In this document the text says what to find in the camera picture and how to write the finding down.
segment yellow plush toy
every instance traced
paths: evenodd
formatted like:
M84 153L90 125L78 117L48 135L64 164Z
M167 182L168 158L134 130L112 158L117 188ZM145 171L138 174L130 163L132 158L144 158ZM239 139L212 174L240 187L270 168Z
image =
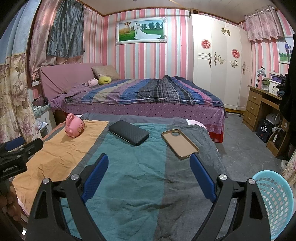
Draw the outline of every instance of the yellow plush toy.
M105 85L111 83L111 78L108 76L102 76L99 78L99 84L100 85Z

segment hand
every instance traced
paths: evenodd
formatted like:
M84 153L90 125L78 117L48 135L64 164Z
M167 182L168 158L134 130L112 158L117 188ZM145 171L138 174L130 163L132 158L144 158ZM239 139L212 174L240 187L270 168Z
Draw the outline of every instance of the hand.
M19 221L22 215L22 209L18 204L17 194L12 183L10 183L10 191L5 196L0 195L0 208L7 207L7 213L13 217L15 221Z

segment black smartphone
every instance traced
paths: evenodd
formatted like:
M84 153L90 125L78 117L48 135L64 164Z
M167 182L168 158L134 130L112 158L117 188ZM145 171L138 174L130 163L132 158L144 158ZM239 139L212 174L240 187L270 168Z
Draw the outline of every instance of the black smartphone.
M109 131L134 146L142 144L149 137L148 131L134 126L124 120L119 120L118 122L110 125Z

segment white wardrobe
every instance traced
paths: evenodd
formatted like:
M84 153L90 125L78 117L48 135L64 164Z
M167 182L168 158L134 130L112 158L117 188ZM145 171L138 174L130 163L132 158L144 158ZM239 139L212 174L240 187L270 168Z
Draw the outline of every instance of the white wardrobe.
M188 28L193 83L220 98L225 108L245 110L252 78L247 32L199 14L191 14Z

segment blue gripper pad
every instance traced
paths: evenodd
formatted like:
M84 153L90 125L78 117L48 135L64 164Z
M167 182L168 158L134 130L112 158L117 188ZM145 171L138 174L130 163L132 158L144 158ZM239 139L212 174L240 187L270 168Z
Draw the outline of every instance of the blue gripper pad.
M83 194L81 195L84 203L94 196L100 182L105 175L109 165L108 156L104 154L99 163L94 167L87 180L84 182Z
M195 178L200 185L206 199L209 199L212 203L214 203L217 199L217 196L215 193L215 184L213 180L210 178L209 174L195 154L190 156L189 163L191 170L195 175Z
M6 143L5 150L6 151L11 151L11 150L19 147L20 145L23 145L24 142L25 142L25 140L24 140L23 137L15 138L15 139L13 139L13 140Z

